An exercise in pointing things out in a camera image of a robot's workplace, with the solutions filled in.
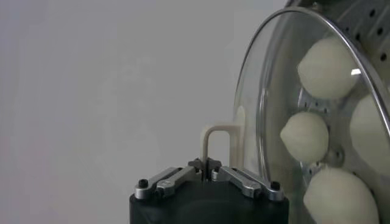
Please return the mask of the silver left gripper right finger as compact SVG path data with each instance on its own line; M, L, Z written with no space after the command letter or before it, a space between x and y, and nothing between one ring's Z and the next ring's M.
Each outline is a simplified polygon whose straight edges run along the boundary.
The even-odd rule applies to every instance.
M249 198L265 196L270 201L283 201L285 195L279 182L268 181L247 170L223 166L220 161L207 159L207 178L211 181L228 182Z

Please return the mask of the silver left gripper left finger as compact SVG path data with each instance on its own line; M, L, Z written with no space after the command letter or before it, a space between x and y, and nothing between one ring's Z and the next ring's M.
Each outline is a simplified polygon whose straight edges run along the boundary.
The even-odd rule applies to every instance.
M203 162L197 158L188 162L185 167L169 167L149 179L140 179L133 195L138 200L148 200L155 193L170 197L182 184L202 179Z

